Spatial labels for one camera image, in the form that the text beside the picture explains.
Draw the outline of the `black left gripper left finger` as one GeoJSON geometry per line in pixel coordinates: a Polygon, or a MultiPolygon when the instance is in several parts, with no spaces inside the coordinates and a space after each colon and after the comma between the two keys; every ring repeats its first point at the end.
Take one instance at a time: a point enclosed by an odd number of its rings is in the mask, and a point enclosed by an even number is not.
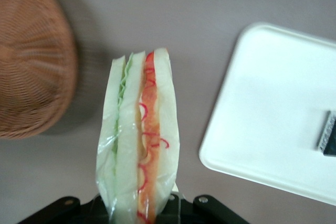
{"type": "Polygon", "coordinates": [[[62,197],[20,221],[25,223],[109,223],[100,195],[82,204],[79,198],[62,197]]]}

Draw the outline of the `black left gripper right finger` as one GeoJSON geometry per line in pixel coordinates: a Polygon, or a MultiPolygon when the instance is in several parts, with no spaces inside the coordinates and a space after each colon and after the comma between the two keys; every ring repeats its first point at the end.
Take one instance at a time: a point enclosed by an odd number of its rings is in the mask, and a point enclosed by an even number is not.
{"type": "Polygon", "coordinates": [[[171,193],[156,222],[247,224],[244,218],[210,195],[199,195],[189,202],[181,193],[171,193]]]}

